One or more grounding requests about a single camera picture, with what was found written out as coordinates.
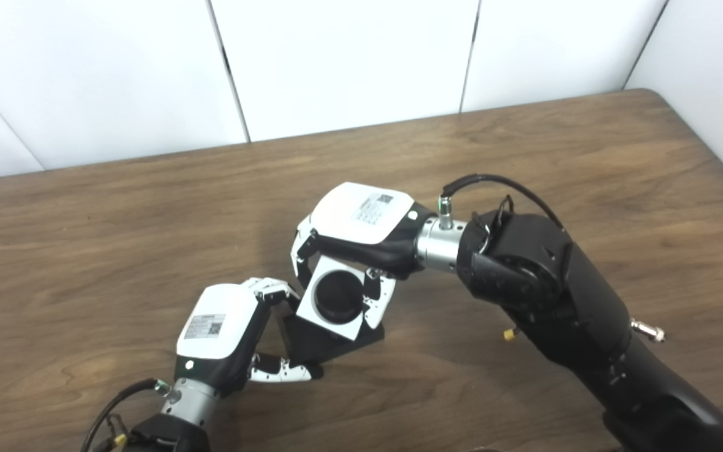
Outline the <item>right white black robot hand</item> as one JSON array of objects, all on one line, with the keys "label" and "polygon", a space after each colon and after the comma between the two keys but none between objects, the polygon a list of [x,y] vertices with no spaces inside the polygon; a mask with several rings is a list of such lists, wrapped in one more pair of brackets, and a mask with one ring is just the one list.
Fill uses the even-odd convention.
[{"label": "right white black robot hand", "polygon": [[362,324],[378,327],[392,298],[394,283],[424,268],[419,260],[418,238],[434,217],[430,208],[401,191],[345,182],[327,192],[298,224],[292,244],[292,268],[305,290],[305,301],[316,301],[309,268],[314,254],[321,255],[319,276],[348,271],[353,279],[359,279],[360,272],[349,266],[356,262],[367,267],[373,280],[381,283],[381,294],[379,299],[364,295],[362,312],[348,321],[327,320],[312,308],[298,309],[298,317],[347,340],[358,337]]}]

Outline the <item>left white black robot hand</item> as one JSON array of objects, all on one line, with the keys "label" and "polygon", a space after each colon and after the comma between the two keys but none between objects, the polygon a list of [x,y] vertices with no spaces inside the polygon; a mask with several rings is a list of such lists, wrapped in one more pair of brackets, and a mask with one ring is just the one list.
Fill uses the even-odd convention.
[{"label": "left white black robot hand", "polygon": [[249,382],[322,379],[319,365],[296,365],[257,349],[273,307],[298,306],[299,300],[287,281],[270,277],[206,287],[177,340],[173,378],[206,384],[221,398],[243,390]]}]

